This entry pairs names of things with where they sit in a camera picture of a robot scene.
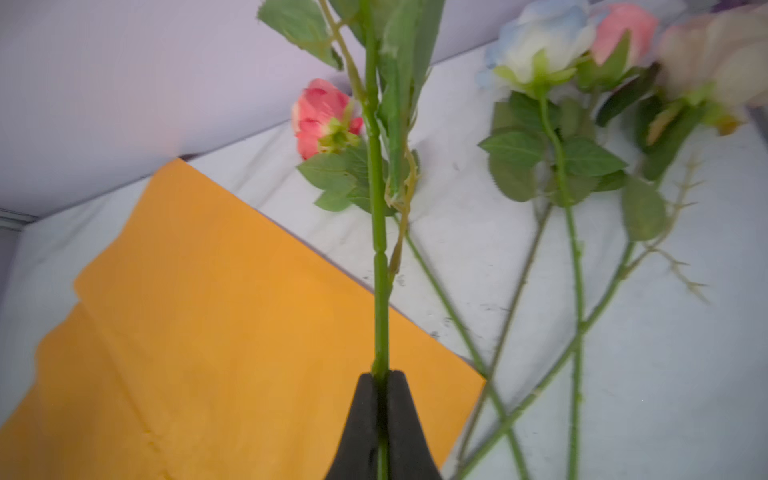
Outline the orange wrapping paper sheet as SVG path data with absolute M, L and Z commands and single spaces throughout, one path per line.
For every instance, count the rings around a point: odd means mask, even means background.
M 74 282 L 1 429 L 5 479 L 322 479 L 373 297 L 182 161 Z

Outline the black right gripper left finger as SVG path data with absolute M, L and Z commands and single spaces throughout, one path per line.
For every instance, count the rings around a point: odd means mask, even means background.
M 326 480 L 374 480 L 378 461 L 378 394 L 374 377 L 359 377 Z

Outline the cream fake rose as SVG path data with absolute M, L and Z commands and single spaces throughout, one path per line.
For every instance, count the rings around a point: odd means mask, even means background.
M 602 297 L 592 310 L 585 307 L 584 355 L 587 334 L 621 283 L 647 256 L 660 252 L 687 207 L 687 194 L 695 185 L 691 176 L 685 177 L 674 202 L 666 201 L 659 191 L 687 139 L 701 126 L 729 135 L 740 126 L 736 108 L 765 104 L 767 9 L 762 5 L 740 6 L 696 16 L 664 32 L 656 28 L 647 53 L 619 85 L 598 98 L 576 80 L 569 82 L 592 99 L 602 100 L 601 106 L 591 106 L 584 113 L 599 128 L 635 107 L 635 142 L 644 155 L 634 174 L 623 167 L 596 183 L 572 182 L 579 202 L 595 192 L 619 191 L 627 236 L 620 262 Z M 499 416 L 498 428 L 475 453 L 460 457 L 459 478 L 467 477 L 502 438 L 513 437 L 516 423 L 508 432 L 499 428 L 514 409 Z

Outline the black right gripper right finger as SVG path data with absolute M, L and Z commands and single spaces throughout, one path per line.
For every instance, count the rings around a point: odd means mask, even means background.
M 389 477 L 393 480 L 441 480 L 402 371 L 389 372 L 386 403 Z

